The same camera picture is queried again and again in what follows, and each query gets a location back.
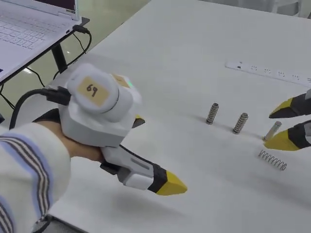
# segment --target metal spring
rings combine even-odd
[[[273,155],[267,153],[265,150],[261,150],[258,157],[272,164],[274,167],[284,171],[287,167],[287,164],[281,161],[280,159],[274,157]]]
[[[248,119],[248,114],[247,113],[242,113],[242,115],[240,116],[237,124],[233,128],[233,133],[234,134],[239,134],[242,131],[242,129],[243,129],[247,119]]]
[[[213,124],[218,109],[219,109],[219,105],[218,105],[217,103],[213,103],[212,107],[210,108],[208,117],[207,117],[207,119],[206,119],[206,123],[207,123],[208,125]]]

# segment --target white laptop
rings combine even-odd
[[[80,23],[77,0],[0,0],[0,82]]]

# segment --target sleeve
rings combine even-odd
[[[0,135],[0,233],[31,232],[69,178],[69,153],[49,129],[31,123]]]

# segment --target power strip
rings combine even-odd
[[[267,67],[259,67],[244,62],[227,62],[225,67],[311,87],[311,77],[308,78],[306,76],[299,75],[298,72],[288,72],[283,70],[270,69]]]

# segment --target metal cylinder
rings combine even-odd
[[[208,117],[207,117],[207,119],[206,119],[206,123],[207,123],[208,125],[213,124],[218,109],[219,109],[219,105],[218,105],[217,103],[213,103],[212,107],[210,108]]]
[[[265,137],[263,137],[264,141],[268,141],[270,140],[274,134],[279,130],[279,128],[281,127],[282,122],[277,121],[272,128],[269,130],[269,132],[267,133],[267,135]]]
[[[237,124],[233,128],[233,133],[234,134],[239,134],[242,131],[242,129],[243,129],[247,119],[248,119],[248,114],[247,113],[242,113],[240,118],[239,118],[239,120],[238,120],[238,122],[237,122]]]

